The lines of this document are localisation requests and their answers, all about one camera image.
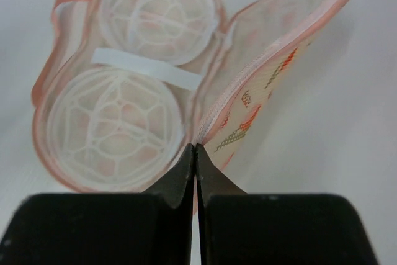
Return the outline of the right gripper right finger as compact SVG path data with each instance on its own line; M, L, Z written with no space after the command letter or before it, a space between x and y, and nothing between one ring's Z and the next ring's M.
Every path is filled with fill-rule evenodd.
M335 194L248 194L195 147L203 264L376 264L354 206Z

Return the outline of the floral mesh laundry bag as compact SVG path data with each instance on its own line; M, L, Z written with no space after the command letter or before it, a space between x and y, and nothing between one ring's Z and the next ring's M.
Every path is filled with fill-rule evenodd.
M77 192L142 192L188 144L218 169L284 73L349 0L55 0L33 143Z

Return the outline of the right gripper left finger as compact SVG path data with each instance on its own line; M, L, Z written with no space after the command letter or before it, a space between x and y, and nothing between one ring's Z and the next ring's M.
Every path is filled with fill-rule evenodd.
M35 194L1 240L2 264L189 264L194 147L141 193Z

